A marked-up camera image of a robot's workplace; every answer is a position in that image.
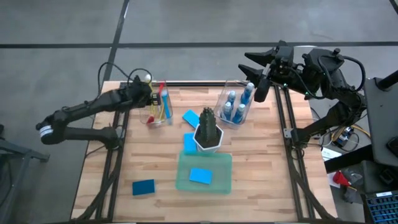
concrete floor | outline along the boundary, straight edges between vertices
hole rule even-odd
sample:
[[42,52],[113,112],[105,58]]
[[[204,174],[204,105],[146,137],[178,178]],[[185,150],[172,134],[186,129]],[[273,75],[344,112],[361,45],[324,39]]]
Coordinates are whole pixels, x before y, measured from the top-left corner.
[[[112,43],[123,0],[0,1],[0,44]],[[129,3],[121,34],[131,42],[364,42],[398,39],[398,17],[388,0],[135,0]],[[118,49],[115,63],[126,70],[149,69],[156,79],[242,79],[239,63],[260,68],[245,52],[268,48]],[[297,47],[295,60],[310,47]],[[110,49],[0,49],[0,123],[16,144],[51,154],[33,161],[14,208],[13,223],[68,220],[87,142],[44,146],[35,125],[66,105],[96,95],[96,74]],[[341,47],[364,63],[368,77],[397,69],[398,47]],[[346,63],[349,83],[359,68]],[[124,80],[114,69],[111,80]],[[324,116],[335,101],[312,100]],[[369,129],[367,118],[359,123]],[[91,127],[87,118],[73,126]],[[361,145],[369,141],[361,136]],[[344,203],[334,189],[338,215],[363,221],[362,206]]]

wooden tabletop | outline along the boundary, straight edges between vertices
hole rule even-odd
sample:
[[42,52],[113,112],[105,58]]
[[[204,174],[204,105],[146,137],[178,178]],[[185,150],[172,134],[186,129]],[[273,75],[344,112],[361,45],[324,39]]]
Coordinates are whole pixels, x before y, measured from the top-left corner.
[[[119,82],[105,82],[103,91],[119,88]],[[138,110],[130,111],[124,146],[114,222],[288,222],[296,213],[274,90],[263,103],[253,102],[246,122],[224,131],[219,152],[233,157],[233,182],[229,195],[179,191],[175,188],[178,155],[183,134],[193,132],[182,115],[189,109],[200,114],[204,106],[214,107],[220,87],[169,87],[173,125],[148,129],[139,121]],[[290,92],[299,128],[313,122],[303,95]],[[284,105],[285,117],[288,118]],[[96,115],[94,128],[112,123],[113,113]],[[90,142],[88,152],[101,146]],[[98,193],[106,150],[86,158],[72,218],[78,217]],[[319,147],[305,149],[305,167],[310,188],[327,211],[336,217],[325,166]],[[132,196],[132,182],[155,179],[156,193]],[[305,201],[301,192],[301,202]]]

succulent plant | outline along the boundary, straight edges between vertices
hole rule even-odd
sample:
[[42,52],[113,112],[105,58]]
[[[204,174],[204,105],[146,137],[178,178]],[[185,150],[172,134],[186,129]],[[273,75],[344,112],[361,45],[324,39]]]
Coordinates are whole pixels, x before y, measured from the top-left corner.
[[211,108],[204,108],[199,117],[200,135],[199,140],[203,147],[217,145],[218,136],[216,118]]

green tray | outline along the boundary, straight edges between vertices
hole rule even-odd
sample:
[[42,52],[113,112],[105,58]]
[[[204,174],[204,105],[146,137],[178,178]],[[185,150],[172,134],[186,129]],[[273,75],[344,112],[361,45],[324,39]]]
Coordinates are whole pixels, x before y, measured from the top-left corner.
[[[211,184],[201,184],[189,180],[192,168],[211,170],[213,177]],[[178,160],[177,180],[175,188],[195,192],[209,192],[216,194],[231,193],[232,185],[232,155],[225,153],[206,153],[185,155],[180,152]]]

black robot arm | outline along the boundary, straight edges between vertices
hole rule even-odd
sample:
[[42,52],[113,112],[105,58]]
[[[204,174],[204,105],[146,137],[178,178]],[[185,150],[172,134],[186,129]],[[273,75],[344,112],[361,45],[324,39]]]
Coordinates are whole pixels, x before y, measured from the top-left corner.
[[[305,95],[305,99],[337,99],[339,102],[329,109],[328,114],[305,128],[293,129],[292,144],[294,147],[305,147],[316,134],[325,134],[334,126],[349,126],[358,121],[366,109],[364,96],[358,93],[365,81],[363,65],[351,58],[340,55],[340,50],[313,49],[303,54],[305,64],[293,62],[294,48],[280,41],[275,49],[264,53],[245,53],[245,56],[254,62],[269,69],[263,74],[263,69],[239,65],[239,68],[257,88],[254,101],[262,102],[266,99],[271,83],[289,88]],[[355,89],[347,84],[340,67],[350,60],[357,63],[362,71],[362,82]],[[315,93],[321,90],[322,95]]]
[[36,130],[44,144],[58,144],[64,140],[96,140],[104,143],[107,149],[114,149],[119,146],[119,136],[114,128],[71,128],[68,124],[102,111],[125,112],[143,108],[151,104],[150,94],[149,85],[136,76],[127,86],[107,91],[93,101],[55,111],[37,124]]

